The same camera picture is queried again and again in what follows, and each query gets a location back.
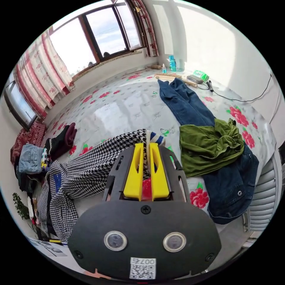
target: dark red cloth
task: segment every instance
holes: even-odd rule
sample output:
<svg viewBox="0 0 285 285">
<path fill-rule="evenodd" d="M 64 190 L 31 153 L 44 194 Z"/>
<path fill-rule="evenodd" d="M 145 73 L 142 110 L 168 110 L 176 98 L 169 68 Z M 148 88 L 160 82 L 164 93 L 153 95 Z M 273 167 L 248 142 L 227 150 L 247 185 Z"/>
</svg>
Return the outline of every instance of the dark red cloth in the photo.
<svg viewBox="0 0 285 285">
<path fill-rule="evenodd" d="M 66 152 L 68 152 L 73 147 L 74 138 L 76 135 L 77 129 L 75 128 L 75 123 L 70 124 L 65 137 L 64 137 L 64 144 L 55 150 L 52 154 L 52 159 L 56 160 Z"/>
<path fill-rule="evenodd" d="M 34 122 L 28 132 L 25 129 L 21 129 L 20 133 L 16 138 L 16 142 L 12 146 L 10 152 L 10 160 L 13 165 L 15 163 L 15 158 L 17 156 L 20 156 L 23 145 L 25 145 L 26 143 L 30 143 L 31 145 L 36 145 L 40 147 L 46 129 L 46 125 L 39 122 Z"/>
</svg>

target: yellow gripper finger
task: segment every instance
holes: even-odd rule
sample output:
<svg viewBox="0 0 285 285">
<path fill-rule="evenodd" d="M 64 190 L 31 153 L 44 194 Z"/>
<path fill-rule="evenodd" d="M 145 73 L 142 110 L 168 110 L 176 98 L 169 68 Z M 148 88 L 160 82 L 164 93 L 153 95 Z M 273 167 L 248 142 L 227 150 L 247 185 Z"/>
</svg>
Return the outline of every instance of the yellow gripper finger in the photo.
<svg viewBox="0 0 285 285">
<path fill-rule="evenodd" d="M 157 143 L 150 143 L 152 201 L 169 196 L 168 184 Z"/>
<path fill-rule="evenodd" d="M 143 190 L 143 143 L 137 143 L 134 148 L 133 159 L 124 188 L 126 198 L 142 199 Z"/>
</svg>

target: radiator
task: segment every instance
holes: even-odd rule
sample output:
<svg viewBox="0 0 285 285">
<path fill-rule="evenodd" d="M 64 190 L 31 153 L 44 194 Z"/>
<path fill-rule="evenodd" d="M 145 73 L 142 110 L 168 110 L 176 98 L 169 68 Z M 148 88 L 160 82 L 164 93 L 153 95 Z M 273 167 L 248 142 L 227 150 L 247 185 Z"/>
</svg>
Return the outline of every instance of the radiator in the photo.
<svg viewBox="0 0 285 285">
<path fill-rule="evenodd" d="M 275 151 L 263 167 L 248 209 L 248 230 L 263 231 L 274 215 L 281 198 L 282 166 L 280 154 Z"/>
</svg>

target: black cable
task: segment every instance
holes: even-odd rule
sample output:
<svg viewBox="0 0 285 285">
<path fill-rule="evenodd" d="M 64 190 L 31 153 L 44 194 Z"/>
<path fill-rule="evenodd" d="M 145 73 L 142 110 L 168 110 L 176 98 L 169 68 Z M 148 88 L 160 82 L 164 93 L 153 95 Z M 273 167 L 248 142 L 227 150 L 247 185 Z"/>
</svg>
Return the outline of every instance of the black cable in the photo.
<svg viewBox="0 0 285 285">
<path fill-rule="evenodd" d="M 201 89 L 201 90 L 209 90 L 209 88 L 204 89 L 204 88 L 201 88 L 201 87 L 199 87 L 199 86 L 197 86 L 197 88 L 199 88 L 199 89 Z"/>
<path fill-rule="evenodd" d="M 228 99 L 228 100 L 231 100 L 231 101 L 252 102 L 252 101 L 254 101 L 254 100 L 260 98 L 260 97 L 265 93 L 265 91 L 266 91 L 267 88 L 268 88 L 268 85 L 269 85 L 269 82 L 270 82 L 271 77 L 272 77 L 272 75 L 270 75 L 270 78 L 269 78 L 269 80 L 268 80 L 267 86 L 266 86 L 265 90 L 262 92 L 262 94 L 261 94 L 260 96 L 256 97 L 256 98 L 252 99 L 252 100 L 241 101 L 241 100 L 238 100 L 238 99 L 230 99 L 230 98 L 227 98 L 227 97 L 224 97 L 224 96 L 218 94 L 218 93 L 215 92 L 214 90 L 213 90 L 213 92 L 214 92 L 215 94 L 217 94 L 218 96 L 221 96 L 221 97 L 223 97 L 223 98 L 225 98 L 225 99 Z"/>
</svg>

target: curtain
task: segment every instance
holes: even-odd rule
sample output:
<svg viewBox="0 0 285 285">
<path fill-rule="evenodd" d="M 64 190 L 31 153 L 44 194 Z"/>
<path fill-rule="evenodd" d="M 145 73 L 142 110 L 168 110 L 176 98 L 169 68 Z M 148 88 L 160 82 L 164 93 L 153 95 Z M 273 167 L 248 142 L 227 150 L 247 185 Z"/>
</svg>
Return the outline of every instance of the curtain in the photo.
<svg viewBox="0 0 285 285">
<path fill-rule="evenodd" d="M 148 56 L 159 56 L 158 49 L 156 45 L 156 40 L 154 36 L 154 30 L 152 27 L 151 19 L 149 14 L 141 0 L 131 0 L 132 3 L 135 5 L 137 14 L 142 20 L 143 28 L 146 32 L 146 37 L 148 41 Z"/>
<path fill-rule="evenodd" d="M 46 117 L 55 103 L 75 89 L 48 31 L 39 36 L 21 56 L 13 73 L 20 93 L 41 119 Z"/>
</svg>

